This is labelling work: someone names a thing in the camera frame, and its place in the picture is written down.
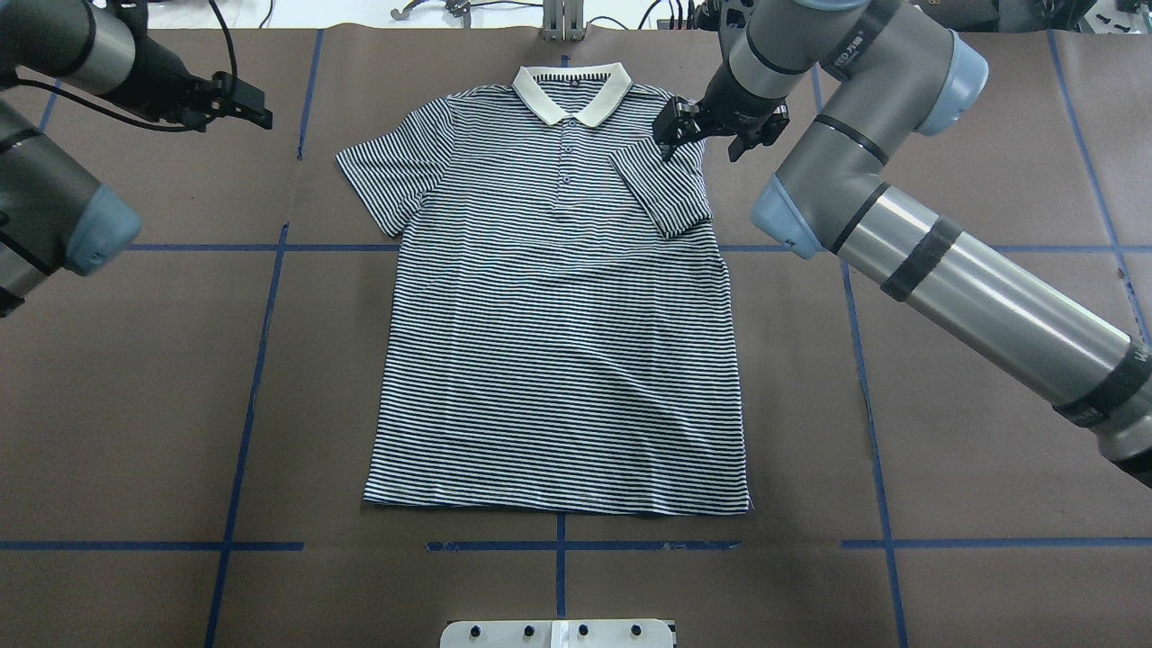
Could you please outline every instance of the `metal bracket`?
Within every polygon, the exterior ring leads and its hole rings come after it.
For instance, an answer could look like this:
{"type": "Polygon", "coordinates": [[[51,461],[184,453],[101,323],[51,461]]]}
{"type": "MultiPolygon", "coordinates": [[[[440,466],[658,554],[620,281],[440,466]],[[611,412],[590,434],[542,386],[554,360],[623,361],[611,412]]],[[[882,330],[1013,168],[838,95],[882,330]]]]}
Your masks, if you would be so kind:
{"type": "Polygon", "coordinates": [[[675,627],[658,619],[454,621],[440,648],[675,648],[675,627]]]}
{"type": "Polygon", "coordinates": [[[584,0],[544,0],[545,40],[584,40],[584,0]]]}

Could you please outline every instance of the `striped polo shirt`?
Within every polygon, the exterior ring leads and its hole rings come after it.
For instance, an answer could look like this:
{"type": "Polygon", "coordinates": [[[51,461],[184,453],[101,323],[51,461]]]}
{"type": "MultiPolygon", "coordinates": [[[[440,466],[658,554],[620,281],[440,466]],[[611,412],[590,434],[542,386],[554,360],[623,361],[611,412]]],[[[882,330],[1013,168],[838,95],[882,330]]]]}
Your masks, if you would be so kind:
{"type": "Polygon", "coordinates": [[[619,63],[522,68],[336,163],[402,235],[364,499],[749,508],[728,269],[703,144],[619,63]]]}

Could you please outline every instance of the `light blue joint cap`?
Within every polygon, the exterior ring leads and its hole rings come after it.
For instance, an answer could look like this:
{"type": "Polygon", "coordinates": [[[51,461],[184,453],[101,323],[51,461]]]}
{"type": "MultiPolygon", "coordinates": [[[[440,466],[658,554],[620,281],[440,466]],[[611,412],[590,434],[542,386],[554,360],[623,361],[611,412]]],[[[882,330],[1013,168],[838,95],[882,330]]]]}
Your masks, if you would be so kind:
{"type": "Polygon", "coordinates": [[[752,225],[802,258],[812,258],[824,249],[775,175],[752,205],[752,225]]]}
{"type": "Polygon", "coordinates": [[[88,277],[115,258],[139,233],[141,217],[107,184],[100,184],[68,240],[65,268],[88,277]]]}
{"type": "Polygon", "coordinates": [[[867,5],[871,0],[793,0],[797,5],[809,9],[821,12],[847,12],[867,5]]]}
{"type": "Polygon", "coordinates": [[[952,32],[952,63],[948,66],[948,78],[943,90],[932,106],[924,123],[916,128],[924,135],[937,135],[960,119],[964,111],[976,103],[988,81],[988,62],[976,53],[960,35],[952,32]]]}

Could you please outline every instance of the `blue tape grid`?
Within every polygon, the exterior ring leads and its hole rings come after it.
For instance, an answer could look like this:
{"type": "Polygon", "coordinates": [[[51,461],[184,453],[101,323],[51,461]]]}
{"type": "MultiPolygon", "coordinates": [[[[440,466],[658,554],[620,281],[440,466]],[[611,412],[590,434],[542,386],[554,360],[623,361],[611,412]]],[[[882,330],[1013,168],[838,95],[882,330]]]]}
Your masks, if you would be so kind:
{"type": "MultiPolygon", "coordinates": [[[[311,110],[312,97],[316,88],[317,70],[319,67],[320,52],[324,42],[324,30],[317,30],[316,45],[312,53],[312,65],[309,73],[308,91],[305,93],[304,110],[301,116],[300,143],[297,146],[297,159],[303,159],[304,143],[308,131],[308,121],[311,110]]],[[[1060,60],[1059,48],[1052,31],[1048,32],[1048,44],[1055,68],[1056,80],[1060,85],[1061,96],[1068,113],[1070,127],[1076,137],[1085,171],[1089,176],[1100,216],[1108,234],[1109,246],[993,246],[1000,253],[1034,253],[1034,254],[1112,254],[1126,278],[1126,292],[1132,308],[1134,316],[1140,327],[1144,339],[1149,339],[1146,321],[1143,309],[1131,285],[1130,272],[1124,261],[1126,254],[1150,254],[1152,246],[1121,246],[1116,236],[1111,212],[1104,199],[1099,180],[1094,166],[1087,152],[1079,121],[1076,116],[1067,82],[1063,75],[1063,67],[1060,60]]],[[[568,60],[562,60],[561,65],[568,65],[568,60]]],[[[812,86],[818,110],[823,108],[824,99],[820,90],[819,76],[816,69],[812,70],[812,86]]],[[[55,96],[52,95],[45,106],[40,119],[39,128],[44,130],[55,104],[55,96]]],[[[265,309],[265,317],[260,333],[260,345],[257,353],[256,368],[251,391],[249,394],[249,407],[244,422],[244,431],[241,440],[241,449],[237,457],[236,473],[233,483],[232,500],[229,503],[228,521],[222,542],[132,542],[132,541],[0,541],[0,551],[194,551],[194,552],[220,552],[218,566],[215,592],[213,593],[212,609],[210,612],[209,628],[205,636],[205,646],[211,647],[214,642],[215,628],[219,621],[220,604],[223,595],[223,587],[227,578],[228,557],[232,552],[249,551],[276,551],[293,552],[303,551],[304,543],[301,542],[234,542],[236,513],[240,502],[241,487],[243,484],[244,466],[247,464],[251,427],[255,417],[256,397],[263,375],[263,364],[267,348],[267,334],[271,325],[272,312],[275,303],[275,294],[279,287],[280,271],[283,256],[288,253],[372,253],[385,251],[395,253],[397,244],[340,244],[340,243],[287,243],[288,226],[281,229],[280,240],[275,244],[244,244],[244,243],[144,243],[129,247],[131,251],[258,251],[275,253],[276,259],[273,268],[272,282],[268,289],[268,302],[265,309]]],[[[728,244],[720,246],[721,251],[727,253],[786,253],[789,251],[783,246],[775,244],[728,244]]],[[[863,344],[861,341],[859,322],[856,315],[855,294],[851,286],[851,277],[848,268],[841,263],[841,276],[844,287],[844,297],[848,308],[849,323],[852,331],[852,345],[856,353],[857,374],[861,389],[864,394],[865,409],[867,416],[867,432],[872,444],[873,480],[877,489],[877,505],[880,514],[881,535],[880,540],[844,540],[840,543],[841,549],[849,551],[857,550],[882,550],[888,566],[889,587],[892,590],[893,610],[896,619],[897,638],[901,648],[908,646],[908,634],[904,623],[903,604],[900,594],[900,579],[896,568],[896,550],[955,550],[955,549],[1026,549],[1026,548],[1146,548],[1152,547],[1152,537],[1022,537],[1022,538],[894,538],[888,517],[887,497],[885,493],[884,472],[880,459],[879,443],[877,438],[873,419],[871,393],[867,386],[867,371],[864,359],[863,344]]],[[[562,513],[556,515],[556,540],[555,541],[507,541],[507,542],[430,542],[426,549],[430,552],[461,552],[461,551],[554,551],[556,555],[556,616],[564,618],[567,615],[566,601],[566,559],[569,551],[727,551],[741,545],[740,541],[569,541],[567,540],[567,517],[562,513]]]]}

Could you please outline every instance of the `blue tape line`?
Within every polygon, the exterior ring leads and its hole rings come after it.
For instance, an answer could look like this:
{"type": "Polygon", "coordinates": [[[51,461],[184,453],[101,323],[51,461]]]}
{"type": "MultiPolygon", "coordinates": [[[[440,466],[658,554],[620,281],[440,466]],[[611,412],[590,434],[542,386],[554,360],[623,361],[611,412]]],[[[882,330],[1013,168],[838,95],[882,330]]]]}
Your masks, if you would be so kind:
{"type": "Polygon", "coordinates": [[[864,392],[864,409],[867,415],[867,436],[872,445],[872,481],[876,484],[876,500],[880,511],[880,532],[884,534],[884,553],[888,564],[888,585],[892,589],[892,609],[896,617],[896,636],[901,648],[908,648],[908,627],[904,624],[904,603],[900,596],[900,574],[896,572],[896,551],[892,541],[892,522],[888,518],[888,497],[884,488],[884,467],[880,464],[880,443],[876,435],[876,417],[872,409],[872,391],[867,384],[864,366],[864,345],[861,341],[859,318],[856,315],[856,295],[852,293],[848,264],[840,262],[840,274],[848,301],[848,321],[852,330],[852,348],[856,353],[856,375],[864,392]]]}
{"type": "MultiPolygon", "coordinates": [[[[222,542],[146,542],[120,540],[10,540],[0,551],[220,551],[222,542]]],[[[237,542],[233,551],[303,551],[303,542],[237,542]]]]}
{"type": "Polygon", "coordinates": [[[566,542],[568,540],[568,517],[563,513],[556,513],[556,618],[563,619],[568,617],[568,602],[564,598],[567,590],[566,587],[566,574],[564,570],[567,567],[568,557],[564,553],[566,542]]]}
{"type": "Polygon", "coordinates": [[[1108,242],[1112,243],[1112,249],[1116,255],[1116,265],[1124,274],[1124,292],[1128,293],[1128,303],[1132,307],[1132,315],[1136,316],[1136,324],[1140,327],[1140,336],[1144,338],[1144,341],[1152,341],[1152,338],[1149,337],[1147,323],[1144,319],[1144,310],[1140,308],[1140,302],[1136,297],[1136,289],[1132,287],[1132,273],[1128,271],[1128,263],[1124,261],[1124,255],[1120,251],[1120,240],[1116,238],[1116,228],[1112,223],[1112,213],[1104,201],[1104,191],[1100,189],[1100,181],[1096,175],[1092,158],[1087,155],[1084,133],[1081,130],[1079,120],[1076,118],[1076,108],[1073,107],[1071,95],[1068,92],[1068,83],[1064,81],[1064,68],[1060,62],[1060,51],[1056,47],[1055,32],[1051,29],[1048,30],[1048,50],[1052,52],[1052,63],[1056,70],[1060,96],[1064,100],[1064,110],[1068,112],[1068,120],[1071,122],[1073,134],[1076,136],[1076,146],[1079,148],[1081,158],[1084,160],[1084,168],[1087,171],[1089,183],[1092,186],[1092,194],[1096,196],[1096,204],[1099,206],[1100,216],[1104,218],[1104,228],[1108,232],[1108,242]]]}
{"type": "Polygon", "coordinates": [[[248,412],[244,415],[244,431],[240,438],[240,452],[236,457],[236,475],[232,482],[232,500],[228,504],[228,521],[223,530],[223,548],[220,551],[220,564],[217,566],[215,589],[212,593],[212,610],[209,612],[209,627],[204,636],[205,648],[215,642],[217,623],[220,619],[220,602],[223,598],[223,585],[228,575],[228,557],[232,550],[232,538],[236,530],[236,513],[240,510],[240,491],[244,485],[244,467],[248,462],[248,447],[252,437],[252,422],[256,420],[256,397],[260,391],[260,379],[264,377],[264,359],[268,348],[268,329],[272,324],[272,311],[276,303],[276,291],[280,288],[280,270],[285,261],[285,244],[288,242],[288,224],[280,228],[280,241],[276,243],[276,261],[272,266],[272,282],[268,286],[268,302],[264,308],[264,323],[260,326],[260,344],[256,352],[256,368],[252,370],[252,386],[248,393],[248,412]]]}
{"type": "MultiPolygon", "coordinates": [[[[564,540],[564,551],[730,551],[738,540],[564,540]]],[[[431,552],[452,551],[556,551],[558,542],[537,541],[465,541],[430,542],[431,552]]]]}
{"type": "MultiPolygon", "coordinates": [[[[1152,537],[973,537],[948,540],[894,540],[896,549],[1044,549],[1152,547],[1152,537]]],[[[880,540],[846,540],[841,549],[884,549],[880,540]]]]}
{"type": "MultiPolygon", "coordinates": [[[[61,85],[61,81],[58,78],[54,85],[59,89],[61,85]]],[[[44,114],[40,115],[40,125],[37,126],[40,133],[44,133],[44,129],[48,127],[48,120],[52,119],[52,108],[54,108],[55,105],[56,105],[56,93],[48,92],[48,103],[44,104],[44,114]]]]}
{"type": "Polygon", "coordinates": [[[430,542],[424,545],[429,551],[555,551],[556,543],[551,540],[540,541],[465,541],[465,542],[430,542]]]}
{"type": "Polygon", "coordinates": [[[304,159],[304,136],[308,134],[308,116],[312,112],[312,92],[316,90],[316,71],[320,67],[320,47],[324,45],[324,30],[316,30],[316,45],[312,47],[312,69],[308,73],[308,91],[304,93],[304,112],[300,116],[300,144],[296,146],[296,159],[304,159]]]}
{"type": "Polygon", "coordinates": [[[274,253],[278,247],[266,243],[137,243],[127,249],[134,253],[274,253]]]}
{"type": "Polygon", "coordinates": [[[296,243],[286,246],[289,253],[395,253],[397,243],[296,243]]]}
{"type": "Polygon", "coordinates": [[[824,96],[820,93],[820,68],[812,66],[812,92],[816,95],[816,112],[824,110],[824,96]]]}

